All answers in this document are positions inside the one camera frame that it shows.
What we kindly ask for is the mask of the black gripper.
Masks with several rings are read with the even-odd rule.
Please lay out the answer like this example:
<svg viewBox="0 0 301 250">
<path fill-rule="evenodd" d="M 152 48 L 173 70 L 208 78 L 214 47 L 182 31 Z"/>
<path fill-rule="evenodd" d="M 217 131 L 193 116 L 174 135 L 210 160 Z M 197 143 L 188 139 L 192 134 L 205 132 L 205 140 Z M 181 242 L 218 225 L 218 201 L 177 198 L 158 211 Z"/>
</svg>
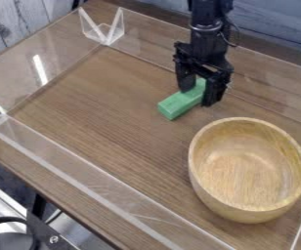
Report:
<svg viewBox="0 0 301 250">
<path fill-rule="evenodd" d="M 189 42 L 174 43 L 176 74 L 178 87 L 182 93 L 189 92 L 197 85 L 197 75 L 208 78 L 206 89 L 202 98 L 202 106 L 210 107 L 222 100 L 230 78 L 214 76 L 232 74 L 233 65 L 226 59 L 230 24 L 216 22 L 214 24 L 192 26 Z"/>
</svg>

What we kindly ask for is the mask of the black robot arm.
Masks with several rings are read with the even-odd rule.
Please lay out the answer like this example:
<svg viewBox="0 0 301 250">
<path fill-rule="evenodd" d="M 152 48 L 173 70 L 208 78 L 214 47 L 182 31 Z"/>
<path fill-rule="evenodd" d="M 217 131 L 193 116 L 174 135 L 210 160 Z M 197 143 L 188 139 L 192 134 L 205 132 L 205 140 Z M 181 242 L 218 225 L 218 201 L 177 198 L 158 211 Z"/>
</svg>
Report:
<svg viewBox="0 0 301 250">
<path fill-rule="evenodd" d="M 222 100 L 234 66 L 226 59 L 232 22 L 228 14 L 233 0 L 189 0 L 192 11 L 190 42 L 174 43 L 176 74 L 180 90 L 186 93 L 197 86 L 197 77 L 206 80 L 202 105 Z"/>
</svg>

